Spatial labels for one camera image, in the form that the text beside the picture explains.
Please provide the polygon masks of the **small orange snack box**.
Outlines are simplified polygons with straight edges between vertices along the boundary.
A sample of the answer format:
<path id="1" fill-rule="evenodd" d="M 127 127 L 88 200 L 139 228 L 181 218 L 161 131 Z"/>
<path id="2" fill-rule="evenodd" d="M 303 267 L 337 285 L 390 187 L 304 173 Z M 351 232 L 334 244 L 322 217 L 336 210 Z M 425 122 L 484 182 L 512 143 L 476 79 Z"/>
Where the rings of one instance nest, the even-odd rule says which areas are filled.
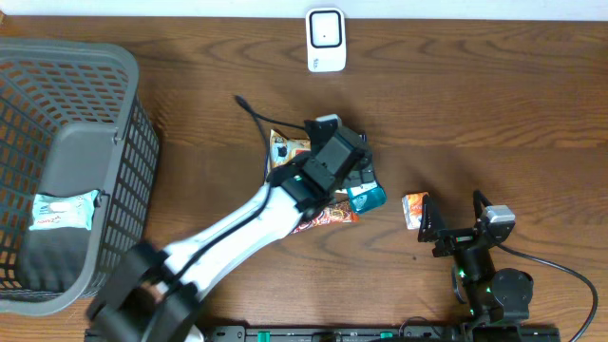
<path id="1" fill-rule="evenodd" d="M 407 194 L 402 197 L 406 227 L 408 230 L 418 230 L 423 217 L 423 198 L 428 192 Z"/>

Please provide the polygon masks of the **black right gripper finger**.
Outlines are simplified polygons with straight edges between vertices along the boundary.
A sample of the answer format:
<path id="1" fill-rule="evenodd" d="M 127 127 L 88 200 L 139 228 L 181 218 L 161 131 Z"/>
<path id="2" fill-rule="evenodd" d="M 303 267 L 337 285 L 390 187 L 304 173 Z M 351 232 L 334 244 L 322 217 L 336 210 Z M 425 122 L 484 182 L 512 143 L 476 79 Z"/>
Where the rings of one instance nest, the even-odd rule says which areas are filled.
<path id="1" fill-rule="evenodd" d="M 484 209 L 492 205 L 491 201 L 480 190 L 474 190 L 472 197 L 475 219 L 488 222 Z"/>
<path id="2" fill-rule="evenodd" d="M 445 234 L 446 230 L 446 224 L 435 202 L 430 195 L 424 195 L 418 239 L 438 240 Z"/>

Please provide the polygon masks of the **teal mouthwash bottle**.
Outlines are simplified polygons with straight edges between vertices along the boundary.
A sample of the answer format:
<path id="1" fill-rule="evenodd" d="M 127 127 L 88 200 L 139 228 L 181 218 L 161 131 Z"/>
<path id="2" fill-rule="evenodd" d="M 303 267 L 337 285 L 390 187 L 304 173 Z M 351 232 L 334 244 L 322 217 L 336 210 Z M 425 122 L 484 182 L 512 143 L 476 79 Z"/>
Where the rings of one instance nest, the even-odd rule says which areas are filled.
<path id="1" fill-rule="evenodd" d="M 362 184 L 347 190 L 351 209 L 357 215 L 365 214 L 384 205 L 387 195 L 384 189 L 375 182 Z"/>

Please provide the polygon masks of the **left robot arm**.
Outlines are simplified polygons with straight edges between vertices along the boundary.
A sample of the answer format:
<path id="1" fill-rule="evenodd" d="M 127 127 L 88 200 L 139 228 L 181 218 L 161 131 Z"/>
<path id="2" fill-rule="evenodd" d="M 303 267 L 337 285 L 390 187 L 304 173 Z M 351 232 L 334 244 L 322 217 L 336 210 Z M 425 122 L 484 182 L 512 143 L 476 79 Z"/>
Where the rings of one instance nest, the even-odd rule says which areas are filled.
<path id="1" fill-rule="evenodd" d="M 360 134 L 337 119 L 305 130 L 310 150 L 270 171 L 233 213 L 162 249 L 131 248 L 86 310 L 91 329 L 107 341 L 201 341 L 203 300 L 223 278 L 364 180 L 372 153 Z"/>

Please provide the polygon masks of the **red chocolate bar wrapper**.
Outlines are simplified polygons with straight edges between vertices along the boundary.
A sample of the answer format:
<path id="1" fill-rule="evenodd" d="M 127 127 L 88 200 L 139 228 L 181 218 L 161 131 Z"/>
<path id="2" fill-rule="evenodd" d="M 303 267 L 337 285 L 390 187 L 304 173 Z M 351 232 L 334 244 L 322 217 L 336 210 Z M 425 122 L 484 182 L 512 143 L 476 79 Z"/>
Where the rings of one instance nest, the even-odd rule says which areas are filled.
<path id="1" fill-rule="evenodd" d="M 291 235 L 312 229 L 314 227 L 337 223 L 355 223 L 358 221 L 359 216 L 352 209 L 351 203 L 348 200 L 342 200 L 328 205 L 314 218 L 304 219 L 293 229 Z"/>

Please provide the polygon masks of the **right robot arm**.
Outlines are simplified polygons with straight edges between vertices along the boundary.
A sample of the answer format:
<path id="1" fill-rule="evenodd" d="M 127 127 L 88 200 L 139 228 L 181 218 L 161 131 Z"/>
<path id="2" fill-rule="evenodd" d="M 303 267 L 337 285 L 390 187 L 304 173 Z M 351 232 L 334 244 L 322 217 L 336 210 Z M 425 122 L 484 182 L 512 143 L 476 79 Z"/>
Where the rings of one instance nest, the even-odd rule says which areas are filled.
<path id="1" fill-rule="evenodd" d="M 465 291 L 474 318 L 483 324 L 519 323 L 529 317 L 533 278 L 512 268 L 498 270 L 490 250 L 504 242 L 516 223 L 505 205 L 493 205 L 476 190 L 473 193 L 475 222 L 470 228 L 449 229 L 429 195 L 422 199 L 420 242 L 432 242 L 435 257 L 452 257 L 452 277 Z"/>

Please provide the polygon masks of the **light green tissue pack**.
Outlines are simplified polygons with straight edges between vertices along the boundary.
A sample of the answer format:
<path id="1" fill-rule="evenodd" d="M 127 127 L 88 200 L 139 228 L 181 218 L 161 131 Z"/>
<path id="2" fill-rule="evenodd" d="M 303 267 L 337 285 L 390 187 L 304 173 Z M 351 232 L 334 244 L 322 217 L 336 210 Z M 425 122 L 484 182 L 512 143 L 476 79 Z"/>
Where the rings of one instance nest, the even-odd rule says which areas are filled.
<path id="1" fill-rule="evenodd" d="M 72 197 L 37 194 L 31 209 L 30 231 L 60 228 L 92 229 L 99 191 L 92 190 Z"/>

